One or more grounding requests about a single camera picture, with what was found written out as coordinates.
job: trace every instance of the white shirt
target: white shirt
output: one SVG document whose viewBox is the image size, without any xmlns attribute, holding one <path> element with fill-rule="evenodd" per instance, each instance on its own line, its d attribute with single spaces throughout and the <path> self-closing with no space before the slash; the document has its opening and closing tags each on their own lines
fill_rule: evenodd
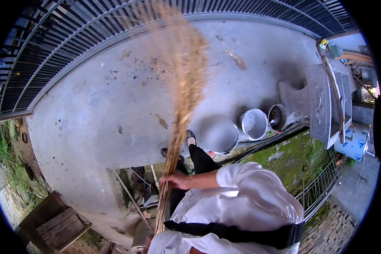
<svg viewBox="0 0 381 254">
<path fill-rule="evenodd" d="M 171 216 L 176 223 L 210 222 L 237 226 L 244 231 L 274 231 L 303 221 L 301 204 L 290 195 L 279 177 L 255 162 L 222 167 L 216 174 L 220 188 L 191 189 Z M 258 243 L 231 243 L 210 233 L 192 236 L 178 231 L 157 234 L 149 254 L 188 254 L 194 247 L 213 253 L 298 253 L 299 243 L 286 249 Z"/>
</svg>

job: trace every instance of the hand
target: hand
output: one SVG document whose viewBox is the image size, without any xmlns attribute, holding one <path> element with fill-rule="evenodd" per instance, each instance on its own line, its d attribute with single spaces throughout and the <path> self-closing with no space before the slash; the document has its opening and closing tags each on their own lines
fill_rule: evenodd
<svg viewBox="0 0 381 254">
<path fill-rule="evenodd" d="M 168 182 L 172 188 L 178 188 L 182 190 L 189 190 L 190 176 L 185 175 L 182 172 L 175 171 L 172 175 L 164 175 L 161 177 L 160 182 Z"/>
<path fill-rule="evenodd" d="M 149 246 L 151 245 L 151 241 L 152 241 L 153 237 L 154 237 L 154 235 L 147 236 L 147 238 L 145 239 L 144 249 L 142 250 L 141 254 L 147 254 L 148 253 L 148 249 L 149 249 Z"/>
</svg>

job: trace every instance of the black pants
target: black pants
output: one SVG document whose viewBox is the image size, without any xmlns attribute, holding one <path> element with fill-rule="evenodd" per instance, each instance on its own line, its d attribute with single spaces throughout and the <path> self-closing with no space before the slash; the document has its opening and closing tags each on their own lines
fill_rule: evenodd
<svg viewBox="0 0 381 254">
<path fill-rule="evenodd" d="M 205 151 L 202 150 L 200 147 L 197 147 L 193 144 L 190 145 L 189 153 L 190 158 L 192 159 L 193 164 L 195 165 L 196 175 L 211 172 L 213 170 L 221 168 L 221 165 L 218 165 L 216 162 L 214 162 L 212 158 L 208 154 L 206 154 Z M 188 171 L 186 170 L 184 163 L 181 160 L 178 161 L 176 170 L 188 175 Z M 181 202 L 181 200 L 185 197 L 185 193 L 187 191 L 188 190 L 181 190 L 177 188 L 171 190 L 171 196 L 169 197 L 169 212 L 171 216 L 175 211 L 176 207 L 178 206 L 179 202 Z"/>
</svg>

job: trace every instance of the black belt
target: black belt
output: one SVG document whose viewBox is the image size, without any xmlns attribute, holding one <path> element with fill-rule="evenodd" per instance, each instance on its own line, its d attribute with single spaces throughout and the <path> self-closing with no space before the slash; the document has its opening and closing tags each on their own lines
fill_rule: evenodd
<svg viewBox="0 0 381 254">
<path fill-rule="evenodd" d="M 275 231 L 243 231 L 237 226 L 225 226 L 221 223 L 176 223 L 174 221 L 164 222 L 165 226 L 173 231 L 179 231 L 196 236 L 205 236 L 209 233 L 219 238 L 227 239 L 232 243 L 255 242 L 277 249 L 284 249 L 299 242 L 304 232 L 305 223 L 282 226 Z"/>
</svg>

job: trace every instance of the white sleeve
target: white sleeve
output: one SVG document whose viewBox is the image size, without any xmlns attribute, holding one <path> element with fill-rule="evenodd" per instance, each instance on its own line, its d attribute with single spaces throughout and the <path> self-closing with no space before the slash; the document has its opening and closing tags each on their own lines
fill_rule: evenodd
<svg viewBox="0 0 381 254">
<path fill-rule="evenodd" d="M 279 177 L 255 162 L 238 163 L 222 167 L 216 174 L 220 187 L 238 187 L 238 196 L 247 195 L 263 210 L 277 211 L 279 216 L 289 217 L 296 222 L 303 220 L 303 208 L 290 195 Z"/>
</svg>

